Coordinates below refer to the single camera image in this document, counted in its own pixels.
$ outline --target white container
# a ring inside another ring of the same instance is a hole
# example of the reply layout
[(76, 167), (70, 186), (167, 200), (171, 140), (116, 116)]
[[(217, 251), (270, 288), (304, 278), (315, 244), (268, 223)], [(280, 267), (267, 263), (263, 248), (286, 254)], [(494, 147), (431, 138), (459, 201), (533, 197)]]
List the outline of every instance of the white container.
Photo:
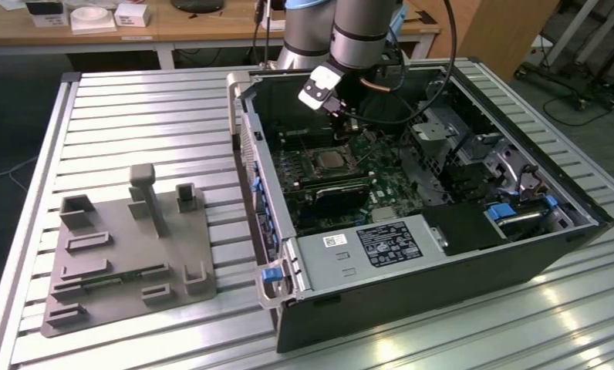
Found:
[(120, 4), (115, 12), (115, 21), (121, 26), (147, 27), (151, 22), (151, 11), (145, 4)]
[(534, 43), (532, 44), (532, 49), (524, 62), (530, 62), (534, 66), (538, 66), (544, 62), (545, 56), (549, 55), (553, 46), (553, 42), (544, 36), (538, 35)]
[(72, 32), (76, 35), (116, 32), (113, 13), (97, 6), (85, 6), (72, 12)]
[(70, 25), (68, 7), (61, 2), (26, 2), (36, 27)]

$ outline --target blue latch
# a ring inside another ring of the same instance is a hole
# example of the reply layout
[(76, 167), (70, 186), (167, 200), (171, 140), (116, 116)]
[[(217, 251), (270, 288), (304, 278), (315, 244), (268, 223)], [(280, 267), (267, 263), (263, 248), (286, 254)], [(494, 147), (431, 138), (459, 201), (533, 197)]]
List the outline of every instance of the blue latch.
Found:
[(556, 197), (553, 197), (552, 195), (549, 195), (548, 197), (545, 197), (545, 202), (548, 203), (548, 206), (550, 208), (556, 208), (558, 206), (558, 200)]
[(254, 181), (254, 191), (260, 191), (260, 185), (263, 183), (263, 178), (260, 176), (255, 177), (255, 181)]
[(283, 267), (270, 267), (263, 270), (263, 281), (264, 284), (270, 284), (274, 281), (282, 281), (286, 278), (283, 273)]
[(491, 219), (498, 221), (506, 217), (515, 216), (518, 213), (509, 203), (501, 203), (491, 205), (491, 208), (489, 208), (489, 214), (491, 215)]

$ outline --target wire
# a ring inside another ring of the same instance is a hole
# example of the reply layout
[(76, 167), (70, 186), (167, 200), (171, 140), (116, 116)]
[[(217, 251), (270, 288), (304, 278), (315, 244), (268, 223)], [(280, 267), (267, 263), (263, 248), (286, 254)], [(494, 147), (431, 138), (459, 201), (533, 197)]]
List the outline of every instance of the wire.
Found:
[(14, 181), (14, 183), (20, 186), (20, 188), (26, 192), (29, 193), (29, 189), (21, 184), (20, 181), (17, 181), (16, 177), (12, 175), (12, 172), (8, 174), (10, 176), (10, 180)]
[(203, 49), (197, 49), (195, 52), (188, 52), (187, 50), (183, 50), (184, 53), (191, 54), (192, 56), (196, 55), (201, 51)]
[(208, 64), (201, 64), (191, 56), (188, 56), (188, 54), (191, 54), (189, 52), (185, 52), (184, 50), (179, 50), (179, 53), (181, 55), (184, 55), (184, 57), (188, 60), (191, 60), (195, 64), (197, 64), (200, 68), (211, 67), (216, 63), (219, 56), (221, 56), (221, 52), (223, 52), (223, 49), (219, 49), (217, 52), (216, 52), (216, 56), (213, 57), (212, 61)]
[(561, 99), (568, 99), (568, 98), (570, 98), (570, 97), (573, 97), (573, 96), (577, 96), (577, 94), (573, 93), (573, 94), (566, 95), (566, 96), (560, 96), (560, 97), (557, 97), (557, 98), (549, 100), (549, 101), (544, 104), (544, 112), (545, 112), (545, 114), (548, 114), (549, 117), (550, 117), (552, 119), (554, 119), (554, 121), (557, 121), (557, 122), (561, 123), (562, 125), (570, 126), (570, 127), (582, 127), (582, 126), (589, 125), (590, 123), (593, 123), (594, 121), (597, 121), (598, 119), (604, 118), (605, 116), (608, 116), (609, 114), (613, 113), (613, 110), (609, 110), (606, 113), (597, 115), (594, 118), (586, 120), (584, 123), (570, 123), (570, 122), (562, 121), (562, 120), (561, 120), (560, 118), (557, 118), (557, 117), (553, 115), (553, 113), (548, 110), (548, 106), (549, 106), (552, 103), (554, 103), (556, 101), (558, 101), (558, 100), (561, 100)]
[(545, 36), (544, 36), (544, 32), (545, 32), (545, 29), (541, 31), (541, 51), (544, 52), (544, 62), (545, 62), (545, 66), (548, 67), (548, 71), (549, 72), (553, 72), (553, 69), (550, 68), (553, 65), (550, 64), (550, 61), (548, 60), (548, 53), (545, 52), (545, 43), (544, 43), (544, 40), (545, 40)]
[(255, 57), (255, 64), (259, 65), (262, 60), (259, 60), (258, 54), (258, 36), (259, 36), (259, 23), (255, 25), (255, 34), (254, 34), (254, 57)]
[(24, 161), (22, 163), (17, 164), (10, 170), (0, 172), (0, 176), (6, 176), (8, 174), (13, 173), (14, 171), (20, 170), (26, 164), (37, 160), (38, 157), (33, 157), (29, 160)]
[(402, 51), (402, 46), (399, 45), (399, 38), (398, 38), (398, 34), (394, 32), (394, 29), (390, 28), (390, 34), (393, 35), (393, 44), (394, 44), (394, 49), (395, 49), (395, 52), (398, 54), (398, 57), (401, 59), (401, 63), (402, 63), (402, 78), (399, 80), (399, 83), (397, 86), (394, 87), (387, 87), (387, 86), (383, 86), (383, 85), (378, 85), (372, 82), (370, 82), (368, 79), (366, 79), (364, 77), (360, 78), (360, 82), (364, 86), (367, 86), (370, 89), (374, 89), (382, 93), (394, 93), (397, 92), (402, 87), (403, 87), (403, 84), (406, 82), (406, 74), (409, 73), (409, 67), (406, 65), (406, 60), (403, 59), (403, 51)]
[[(612, 9), (609, 9), (608, 15), (610, 15), (613, 12), (614, 12), (614, 6), (612, 7)], [(604, 26), (604, 23), (600, 22), (600, 24), (596, 26), (594, 30), (589, 33), (589, 35), (586, 35), (585, 41), (582, 41), (580, 47), (578, 47), (577, 50), (576, 50), (576, 58), (574, 58), (574, 59), (577, 59), (577, 56), (580, 55), (580, 52), (581, 52), (582, 49), (585, 48), (586, 43), (589, 42), (589, 39), (592, 38), (592, 36), (596, 34), (596, 32), (600, 30), (600, 28), (601, 28), (602, 26)]]
[(417, 116), (419, 116), (427, 109), (429, 107), (434, 104), (434, 102), (441, 98), (442, 93), (445, 92), (445, 88), (447, 87), (450, 81), (451, 81), (451, 75), (454, 73), (454, 68), (455, 68), (455, 56), (457, 56), (457, 48), (459, 44), (459, 36), (458, 36), (458, 30), (457, 30), (457, 25), (455, 25), (455, 16), (454, 16), (454, 9), (451, 8), (451, 2), (450, 0), (443, 0), (445, 1), (445, 6), (447, 8), (447, 14), (450, 16), (450, 26), (451, 26), (451, 56), (450, 56), (450, 65), (447, 67), (447, 73), (445, 76), (445, 80), (442, 82), (441, 89), (433, 96), (433, 98), (426, 102), (426, 104), (422, 105), (422, 107), (405, 119), (401, 119), (398, 121), (386, 121), (382, 119), (370, 119), (363, 116), (359, 116), (358, 114), (344, 112), (347, 116), (351, 118), (359, 119), (362, 121), (366, 121), (368, 123), (375, 123), (379, 125), (398, 125), (403, 123), (409, 123), (411, 120), (415, 119)]
[(272, 8), (271, 8), (271, 0), (267, 0), (268, 3), (268, 14), (267, 14), (267, 46), (264, 48), (264, 70), (268, 69), (268, 46), (271, 43), (271, 13), (272, 13)]
[(26, 164), (29, 164), (30, 162), (34, 162), (36, 160), (38, 159), (38, 157), (33, 157), (30, 158), (29, 160), (24, 161), (22, 163), (17, 164), (10, 170), (8, 171), (4, 171), (0, 172), (0, 177), (2, 176), (9, 176), (10, 177), (10, 180), (14, 181), (14, 183), (17, 184), (17, 186), (24, 189), (24, 191), (28, 193), (29, 192), (29, 189), (26, 189), (26, 187), (24, 186), (24, 184), (16, 179), (16, 177), (13, 176), (14, 172), (17, 170), (20, 170)]

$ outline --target white label sticker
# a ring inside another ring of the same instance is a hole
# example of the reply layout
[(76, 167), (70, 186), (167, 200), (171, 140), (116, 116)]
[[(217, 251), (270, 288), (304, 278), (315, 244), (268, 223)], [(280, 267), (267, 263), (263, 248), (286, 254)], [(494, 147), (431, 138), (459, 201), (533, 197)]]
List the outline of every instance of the white label sticker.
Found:
[(348, 243), (347, 240), (347, 235), (340, 234), (340, 235), (334, 235), (331, 237), (324, 237), (324, 243), (326, 247), (338, 247), (339, 245), (343, 245)]
[(123, 36), (124, 41), (145, 41), (145, 40), (153, 40), (153, 36)]

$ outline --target slotted aluminum table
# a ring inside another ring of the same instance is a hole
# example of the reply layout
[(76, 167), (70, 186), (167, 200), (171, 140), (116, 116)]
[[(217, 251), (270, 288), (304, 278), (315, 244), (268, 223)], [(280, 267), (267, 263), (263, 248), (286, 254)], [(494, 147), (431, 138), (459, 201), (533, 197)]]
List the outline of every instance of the slotted aluminum table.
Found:
[[(458, 65), (614, 216), (614, 179), (483, 65)], [(246, 68), (84, 74), (61, 84), (0, 284), (0, 369), (614, 368), (614, 229), (528, 284), (276, 353), (227, 121), (225, 76)], [(127, 167), (145, 162), (157, 191), (192, 181), (205, 192), (217, 297), (48, 339), (61, 198), (128, 197)]]

